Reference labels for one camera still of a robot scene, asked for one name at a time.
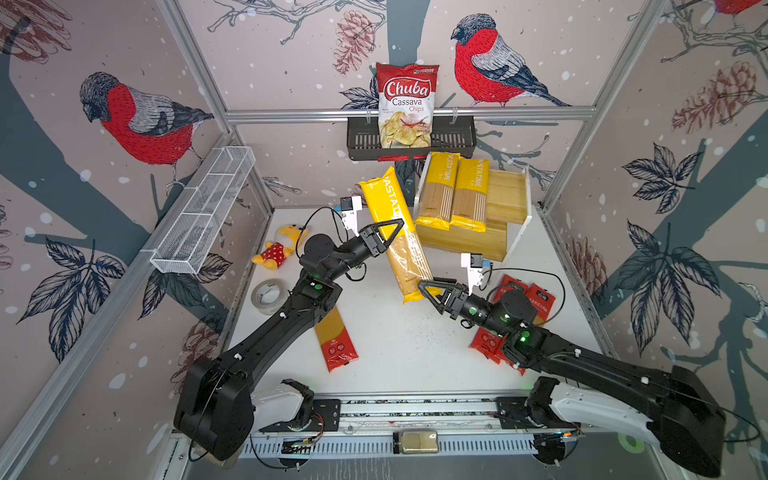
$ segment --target white table surface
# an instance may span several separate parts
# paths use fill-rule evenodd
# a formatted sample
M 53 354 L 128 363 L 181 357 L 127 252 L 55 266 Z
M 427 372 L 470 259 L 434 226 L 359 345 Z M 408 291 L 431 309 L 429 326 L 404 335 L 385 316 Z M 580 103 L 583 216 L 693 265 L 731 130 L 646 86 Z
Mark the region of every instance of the white table surface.
M 313 211 L 276 210 L 266 238 L 273 239 L 277 228 L 283 225 L 303 225 Z M 358 213 L 358 225 L 363 227 L 371 222 L 367 209 Z M 307 233 L 325 233 L 338 242 L 328 210 L 315 215 Z M 425 248 L 425 254 L 433 276 L 467 282 L 466 269 L 460 267 L 457 253 Z M 568 291 L 565 306 L 560 316 L 547 327 L 577 345 L 599 352 L 598 343 L 536 213 L 512 258 L 513 261 L 508 264 L 494 263 L 494 268 L 516 266 L 560 276 Z M 298 380 L 315 393 L 323 394 L 477 393 L 530 389 L 533 386 L 538 376 L 536 372 L 529 370 L 521 376 L 509 365 L 503 362 L 496 365 L 477 350 L 469 348 L 476 328 L 464 329 L 458 320 L 451 320 L 447 314 L 439 315 L 427 300 L 403 305 L 402 294 L 386 255 L 369 259 L 366 263 L 368 273 L 364 281 L 353 283 L 345 277 L 337 280 L 344 291 L 336 306 L 359 358 L 328 372 L 315 332 L 309 329 L 269 368 L 257 390 L 271 388 L 287 378 Z M 293 288 L 300 270 L 295 254 L 278 270 L 262 266 L 254 269 L 230 345 L 245 339 L 267 319 L 250 302 L 253 288 L 272 278 L 281 278 L 288 288 Z M 491 285 L 497 285 L 504 273 L 526 283 L 536 282 L 550 290 L 557 297 L 553 312 L 560 307 L 563 296 L 557 279 L 540 273 L 494 272 Z M 350 273 L 351 276 L 360 274 L 362 270 Z

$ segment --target wooden panel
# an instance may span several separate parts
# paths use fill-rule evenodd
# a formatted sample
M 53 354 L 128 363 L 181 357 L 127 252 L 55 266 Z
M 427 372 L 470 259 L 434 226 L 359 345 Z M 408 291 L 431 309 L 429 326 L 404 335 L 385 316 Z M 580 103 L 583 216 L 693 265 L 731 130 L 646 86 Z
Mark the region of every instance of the wooden panel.
M 460 227 L 451 230 L 416 225 L 416 232 L 424 247 L 438 248 L 454 253 L 482 253 L 488 260 L 502 262 L 507 253 L 507 223 L 487 220 L 484 233 Z
M 489 220 L 522 224 L 528 217 L 525 175 L 491 170 L 485 217 Z

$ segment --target yellow packaging end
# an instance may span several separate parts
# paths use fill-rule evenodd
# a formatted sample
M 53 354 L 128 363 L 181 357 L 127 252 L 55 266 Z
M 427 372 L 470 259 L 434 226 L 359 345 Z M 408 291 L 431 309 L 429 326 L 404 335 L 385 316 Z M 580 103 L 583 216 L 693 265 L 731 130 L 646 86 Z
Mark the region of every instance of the yellow packaging end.
M 459 215 L 453 215 L 451 217 L 451 225 L 456 225 L 457 227 L 465 228 L 467 230 L 472 230 L 478 233 L 485 232 L 485 223 L 470 220 L 466 217 L 460 217 Z
M 438 230 L 450 230 L 451 224 L 443 220 L 442 218 L 435 217 L 419 217 L 416 219 L 416 225 L 423 225 L 424 227 L 436 228 Z
M 430 292 L 432 296 L 436 296 L 442 293 L 442 289 L 439 289 L 436 286 L 427 287 L 427 291 Z M 424 296 L 422 293 L 417 290 L 415 292 L 409 293 L 408 295 L 405 295 L 405 299 L 402 301 L 402 304 L 405 305 L 408 302 L 418 302 L 423 298 Z

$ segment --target pasta package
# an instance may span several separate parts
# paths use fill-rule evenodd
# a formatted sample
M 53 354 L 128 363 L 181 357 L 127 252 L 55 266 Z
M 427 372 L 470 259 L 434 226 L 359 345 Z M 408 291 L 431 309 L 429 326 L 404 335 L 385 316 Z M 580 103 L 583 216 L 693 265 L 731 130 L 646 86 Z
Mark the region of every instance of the pasta package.
M 446 152 L 433 152 L 431 155 L 424 187 L 419 195 L 416 224 L 448 230 L 451 227 L 456 169 L 461 155 Z
M 400 184 L 395 175 L 395 168 L 390 167 L 381 178 L 360 182 L 362 192 L 366 196 L 368 208 L 374 222 L 384 222 L 401 218 L 405 224 L 386 251 L 389 265 L 397 279 L 397 284 L 404 298 L 403 303 L 421 300 L 424 296 L 419 292 L 420 280 L 431 280 L 426 256 L 416 227 L 408 212 L 406 199 L 400 190 Z M 395 225 L 380 228 L 386 238 L 395 231 Z M 431 287 L 429 292 L 438 295 L 442 291 Z
M 432 144 L 437 70 L 437 65 L 376 64 L 382 148 L 423 148 Z
M 462 158 L 456 174 L 451 225 L 485 232 L 485 197 L 488 195 L 488 169 L 491 162 Z

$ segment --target plush toy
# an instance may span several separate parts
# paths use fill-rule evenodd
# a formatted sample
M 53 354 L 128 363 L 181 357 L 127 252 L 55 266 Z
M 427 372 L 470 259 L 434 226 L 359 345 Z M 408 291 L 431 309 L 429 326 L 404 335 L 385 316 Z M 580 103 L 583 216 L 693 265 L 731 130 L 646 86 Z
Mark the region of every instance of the plush toy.
M 266 242 L 266 250 L 251 259 L 256 265 L 264 265 L 270 270 L 277 270 L 280 265 L 296 251 L 301 230 L 296 225 L 286 225 L 277 229 L 274 242 Z

